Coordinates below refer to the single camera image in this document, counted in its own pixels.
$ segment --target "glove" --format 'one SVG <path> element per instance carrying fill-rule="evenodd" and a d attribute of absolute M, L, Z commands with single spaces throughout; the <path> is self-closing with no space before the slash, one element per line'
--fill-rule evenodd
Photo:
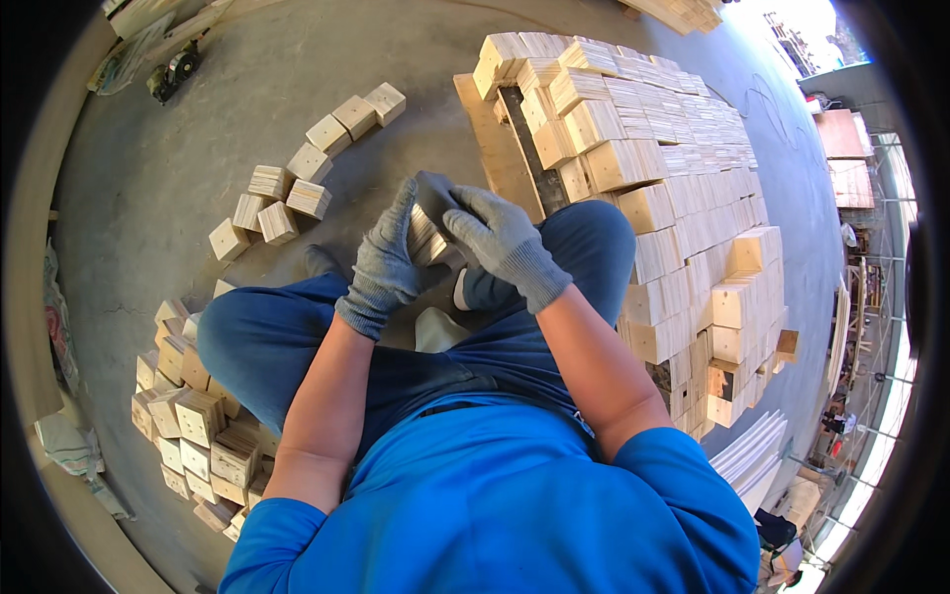
<path fill-rule="evenodd" d="M 488 273 L 515 285 L 532 315 L 573 282 L 544 249 L 541 234 L 519 206 L 477 187 L 457 185 L 449 193 L 478 218 L 448 210 L 442 216 L 446 229 L 472 249 Z"/>
<path fill-rule="evenodd" d="M 444 280 L 451 269 L 445 264 L 415 266 L 409 259 L 406 237 L 416 201 L 416 182 L 403 183 L 392 206 L 356 252 L 350 291 L 336 301 L 336 312 L 361 335 L 379 340 L 392 312 Z"/>

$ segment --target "circular saw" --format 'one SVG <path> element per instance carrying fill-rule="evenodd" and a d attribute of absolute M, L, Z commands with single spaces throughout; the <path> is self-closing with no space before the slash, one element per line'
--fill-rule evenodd
<path fill-rule="evenodd" d="M 191 78 L 198 66 L 201 64 L 201 56 L 198 54 L 198 41 L 200 41 L 209 29 L 205 29 L 201 34 L 181 47 L 181 51 L 175 54 L 168 66 L 159 66 L 152 71 L 145 84 L 148 86 L 148 92 L 152 97 L 159 100 L 159 103 L 165 105 L 165 102 L 171 99 L 179 86 Z"/>

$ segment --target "concrete floor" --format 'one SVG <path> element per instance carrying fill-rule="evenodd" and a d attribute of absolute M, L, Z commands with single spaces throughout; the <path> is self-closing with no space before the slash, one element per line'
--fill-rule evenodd
<path fill-rule="evenodd" d="M 742 30 L 733 5 L 712 33 L 680 37 L 650 18 L 621 17 L 614 0 L 484 3 L 497 8 L 446 0 L 288 0 L 212 29 L 202 42 L 204 64 L 168 105 L 145 91 L 147 67 L 119 94 L 87 101 L 57 186 L 60 280 L 88 388 L 82 400 L 107 478 L 138 515 L 123 529 L 174 589 L 215 586 L 232 545 L 164 485 L 158 453 L 129 422 L 135 355 L 153 348 L 160 301 L 184 296 L 200 309 L 216 278 L 269 286 L 300 279 L 299 255 L 311 242 L 352 263 L 362 233 L 400 179 L 418 169 L 484 185 L 451 77 L 474 68 L 490 32 L 580 34 L 663 55 L 749 112 L 769 217 L 782 227 L 789 326 L 802 332 L 799 363 L 776 376 L 731 430 L 717 427 L 703 446 L 714 454 L 761 414 L 781 408 L 796 449 L 807 449 L 823 401 L 841 242 L 814 125 L 773 47 L 760 31 Z M 408 109 L 334 160 L 325 180 L 333 194 L 326 219 L 302 220 L 303 237 L 288 245 L 256 245 L 232 266 L 218 262 L 207 235 L 231 216 L 253 167 L 286 163 L 310 125 L 383 81 L 408 96 Z M 747 91 L 756 86 L 774 103 Z M 447 292 L 444 286 L 429 301 L 446 304 Z M 411 348 L 421 309 L 401 312 L 385 341 Z M 783 469 L 776 486 L 793 473 L 793 466 Z"/>

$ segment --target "blue shirt sleeve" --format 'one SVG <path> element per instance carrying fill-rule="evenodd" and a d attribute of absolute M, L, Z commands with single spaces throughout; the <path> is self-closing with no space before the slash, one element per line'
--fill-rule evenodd
<path fill-rule="evenodd" d="M 294 562 L 326 519 L 327 514 L 295 499 L 258 503 L 244 521 L 218 592 L 286 592 Z"/>
<path fill-rule="evenodd" d="M 635 474 L 670 507 L 693 545 L 710 591 L 755 589 L 755 523 L 689 435 L 668 427 L 643 431 L 620 448 L 614 465 Z"/>

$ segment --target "leg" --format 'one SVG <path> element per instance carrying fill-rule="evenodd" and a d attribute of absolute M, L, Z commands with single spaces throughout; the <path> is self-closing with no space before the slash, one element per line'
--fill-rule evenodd
<path fill-rule="evenodd" d="M 585 201 L 558 211 L 539 230 L 554 261 L 574 277 L 600 316 L 615 325 L 634 266 L 637 244 L 630 223 L 612 204 Z M 465 294 L 466 302 L 479 298 L 473 295 L 470 301 Z M 448 355 L 476 374 L 494 377 L 501 390 L 538 397 L 568 413 L 577 410 L 524 299 Z"/>
<path fill-rule="evenodd" d="M 333 320 L 333 305 L 347 286 L 329 273 L 278 289 L 246 287 L 218 297 L 201 316 L 201 362 L 241 405 L 280 435 Z M 376 347 L 359 455 L 432 397 L 472 380 L 472 372 L 445 354 Z"/>

